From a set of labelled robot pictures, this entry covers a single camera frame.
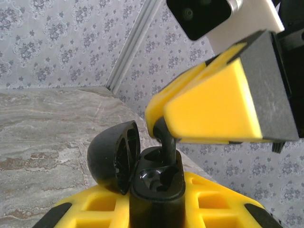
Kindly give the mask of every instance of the yellow foam block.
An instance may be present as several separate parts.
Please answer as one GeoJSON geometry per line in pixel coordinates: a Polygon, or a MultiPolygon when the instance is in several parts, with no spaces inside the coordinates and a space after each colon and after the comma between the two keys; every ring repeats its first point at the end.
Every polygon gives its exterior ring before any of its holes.
{"type": "Polygon", "coordinates": [[[170,100],[164,119],[172,136],[185,141],[263,138],[240,59],[170,100]]]}
{"type": "MultiPolygon", "coordinates": [[[[258,202],[193,173],[185,181],[185,228],[260,228],[244,206],[258,202]]],[[[91,187],[57,204],[72,206],[55,228],[129,228],[129,197],[91,187]]]]}
{"type": "Polygon", "coordinates": [[[145,110],[147,128],[151,137],[153,137],[153,127],[156,121],[163,116],[164,105],[205,68],[206,64],[201,63],[194,68],[182,73],[170,84],[168,84],[163,90],[152,97],[149,105],[145,110]]]}

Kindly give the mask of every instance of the yellow foam pad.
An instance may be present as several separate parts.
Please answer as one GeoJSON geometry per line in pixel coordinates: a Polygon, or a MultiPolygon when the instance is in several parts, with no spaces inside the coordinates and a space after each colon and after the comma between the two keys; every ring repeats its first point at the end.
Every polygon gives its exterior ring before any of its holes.
{"type": "Polygon", "coordinates": [[[240,59],[171,99],[164,118],[172,136],[186,142],[263,138],[240,59]]]}
{"type": "Polygon", "coordinates": [[[164,105],[205,68],[206,63],[201,63],[190,70],[187,70],[152,97],[145,110],[147,128],[151,137],[153,137],[153,127],[156,121],[163,116],[164,105]]]}

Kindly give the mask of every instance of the black plastic part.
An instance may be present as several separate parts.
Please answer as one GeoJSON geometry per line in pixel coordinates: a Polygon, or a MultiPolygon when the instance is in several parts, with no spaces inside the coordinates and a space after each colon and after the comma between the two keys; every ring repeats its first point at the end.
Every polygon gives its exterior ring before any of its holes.
{"type": "Polygon", "coordinates": [[[185,189],[181,154],[173,165],[164,163],[162,147],[144,150],[138,162],[130,196],[132,228],[182,228],[185,189]]]}
{"type": "Polygon", "coordinates": [[[304,21],[304,1],[281,0],[279,16],[286,29],[304,21]]]}
{"type": "Polygon", "coordinates": [[[176,139],[170,134],[163,117],[156,121],[153,127],[153,134],[162,143],[163,163],[174,165],[176,161],[176,139]]]}
{"type": "Polygon", "coordinates": [[[33,226],[33,228],[54,228],[71,206],[71,203],[63,203],[52,208],[33,226]]]}
{"type": "Polygon", "coordinates": [[[281,77],[284,83],[284,87],[285,87],[285,91],[287,94],[287,97],[290,98],[291,96],[291,88],[287,79],[287,74],[286,74],[286,70],[285,70],[285,66],[284,66],[284,60],[283,60],[283,50],[281,47],[281,43],[280,40],[277,36],[276,33],[271,32],[271,39],[272,39],[272,45],[274,47],[274,51],[275,51],[275,57],[277,60],[277,64],[279,66],[280,72],[281,72],[281,77]]]}
{"type": "Polygon", "coordinates": [[[186,189],[181,154],[176,151],[172,165],[164,163],[162,147],[150,147],[141,153],[131,193],[152,202],[167,202],[180,198],[186,189]]]}
{"type": "Polygon", "coordinates": [[[272,2],[274,6],[277,6],[281,2],[281,0],[272,0],[272,2]]]}
{"type": "Polygon", "coordinates": [[[231,16],[227,0],[166,0],[168,8],[191,40],[198,40],[231,16]]]}
{"type": "Polygon", "coordinates": [[[300,138],[304,138],[304,21],[277,35],[285,89],[300,138]]]}
{"type": "Polygon", "coordinates": [[[139,156],[140,139],[135,121],[101,132],[87,151],[88,167],[94,180],[123,195],[128,192],[139,156]]]}
{"type": "Polygon", "coordinates": [[[253,204],[245,204],[245,208],[262,228],[283,228],[265,209],[253,204]]]}
{"type": "Polygon", "coordinates": [[[243,142],[229,142],[230,145],[238,145],[238,144],[242,144],[243,142]]]}
{"type": "Polygon", "coordinates": [[[285,142],[274,142],[272,143],[272,152],[275,153],[281,153],[281,151],[283,150],[283,147],[285,145],[285,142]]]}

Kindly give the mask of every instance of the floral wallpaper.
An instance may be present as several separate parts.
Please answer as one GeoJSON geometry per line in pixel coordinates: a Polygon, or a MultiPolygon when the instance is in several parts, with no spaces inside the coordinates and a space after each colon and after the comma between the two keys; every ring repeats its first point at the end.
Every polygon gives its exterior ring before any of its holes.
{"type": "MultiPolygon", "coordinates": [[[[189,41],[165,3],[158,9],[118,89],[141,117],[151,99],[174,77],[212,57],[207,39],[189,41]]],[[[290,228],[304,227],[304,141],[281,154],[270,144],[185,145],[179,148],[220,184],[261,202],[290,228]]]]}
{"type": "Polygon", "coordinates": [[[0,0],[0,88],[104,86],[144,0],[0,0]]]}

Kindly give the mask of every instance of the gray marble surface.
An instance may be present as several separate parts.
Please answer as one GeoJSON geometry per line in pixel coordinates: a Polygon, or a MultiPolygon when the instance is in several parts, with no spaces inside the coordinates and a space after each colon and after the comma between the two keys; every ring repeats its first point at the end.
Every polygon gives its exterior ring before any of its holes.
{"type": "MultiPolygon", "coordinates": [[[[57,201],[96,185],[86,151],[101,131],[129,120],[142,149],[158,145],[145,121],[105,88],[0,92],[0,228],[32,227],[57,201]]],[[[182,154],[185,171],[211,180],[182,154]]]]}

